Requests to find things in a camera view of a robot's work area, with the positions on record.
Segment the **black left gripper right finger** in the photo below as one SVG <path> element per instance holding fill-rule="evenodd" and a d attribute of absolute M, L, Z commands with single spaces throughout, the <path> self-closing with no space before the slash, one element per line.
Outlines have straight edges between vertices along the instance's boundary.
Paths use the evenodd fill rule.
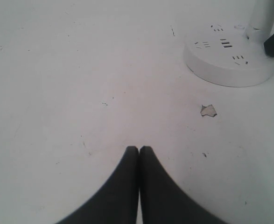
<path fill-rule="evenodd" d="M 150 146 L 143 146 L 140 149 L 139 173 L 144 224 L 225 223 L 179 188 Z"/>

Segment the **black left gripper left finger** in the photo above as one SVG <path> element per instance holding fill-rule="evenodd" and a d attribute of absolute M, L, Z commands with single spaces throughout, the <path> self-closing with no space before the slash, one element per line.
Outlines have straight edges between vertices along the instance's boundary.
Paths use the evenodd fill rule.
<path fill-rule="evenodd" d="M 111 176 L 60 224 L 135 224 L 139 202 L 139 151 L 128 146 Z"/>

